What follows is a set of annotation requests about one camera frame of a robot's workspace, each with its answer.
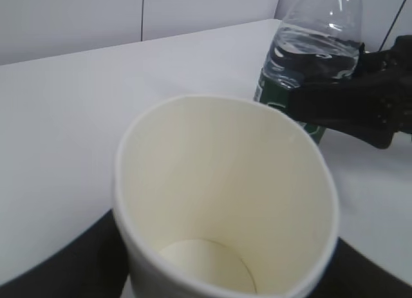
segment table surface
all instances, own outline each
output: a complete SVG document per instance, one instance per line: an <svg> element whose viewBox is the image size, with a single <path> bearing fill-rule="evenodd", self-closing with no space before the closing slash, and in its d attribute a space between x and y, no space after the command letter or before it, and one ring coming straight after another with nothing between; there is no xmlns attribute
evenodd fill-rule
<svg viewBox="0 0 412 298"><path fill-rule="evenodd" d="M111 207L113 153L149 106L183 94L252 99L279 21L267 20L0 67L0 284ZM327 131L340 235L412 284L412 144L385 151Z"/></svg>

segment plastic water bottle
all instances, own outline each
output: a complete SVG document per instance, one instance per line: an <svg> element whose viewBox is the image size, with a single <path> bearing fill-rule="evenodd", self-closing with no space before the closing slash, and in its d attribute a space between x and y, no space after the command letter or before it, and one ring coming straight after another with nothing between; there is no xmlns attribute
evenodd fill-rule
<svg viewBox="0 0 412 298"><path fill-rule="evenodd" d="M361 26L362 0L298 0L274 36L254 100L285 112L288 90L350 79ZM324 128L301 125L319 142Z"/></svg>

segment white wall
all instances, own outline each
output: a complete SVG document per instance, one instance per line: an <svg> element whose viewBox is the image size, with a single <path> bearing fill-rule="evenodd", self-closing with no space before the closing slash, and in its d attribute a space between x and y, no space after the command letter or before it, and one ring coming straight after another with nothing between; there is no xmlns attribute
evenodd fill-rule
<svg viewBox="0 0 412 298"><path fill-rule="evenodd" d="M273 18L278 0L145 0L143 40Z"/></svg>
<svg viewBox="0 0 412 298"><path fill-rule="evenodd" d="M397 36L406 34L412 34L412 0L406 1L383 49L391 48Z"/></svg>
<svg viewBox="0 0 412 298"><path fill-rule="evenodd" d="M276 18L282 19L296 0L279 0ZM403 0L363 0L364 15L362 40L366 49L377 51L402 4Z"/></svg>
<svg viewBox="0 0 412 298"><path fill-rule="evenodd" d="M0 0L0 64L140 40L142 0Z"/></svg>

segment paper cup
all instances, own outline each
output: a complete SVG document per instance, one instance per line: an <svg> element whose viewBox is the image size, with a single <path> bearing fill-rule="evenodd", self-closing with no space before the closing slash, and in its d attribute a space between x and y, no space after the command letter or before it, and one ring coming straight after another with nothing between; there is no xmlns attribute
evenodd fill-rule
<svg viewBox="0 0 412 298"><path fill-rule="evenodd" d="M115 167L137 297L306 297L335 248L329 170L311 138L267 106L168 100L133 122Z"/></svg>

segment black cloth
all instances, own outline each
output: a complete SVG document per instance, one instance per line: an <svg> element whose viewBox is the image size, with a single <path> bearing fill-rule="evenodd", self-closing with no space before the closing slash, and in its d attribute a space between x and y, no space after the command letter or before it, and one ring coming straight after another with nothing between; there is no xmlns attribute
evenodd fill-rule
<svg viewBox="0 0 412 298"><path fill-rule="evenodd" d="M66 248L0 286L0 298L119 298L127 254L109 211ZM412 298L412 288L339 240L309 298Z"/></svg>

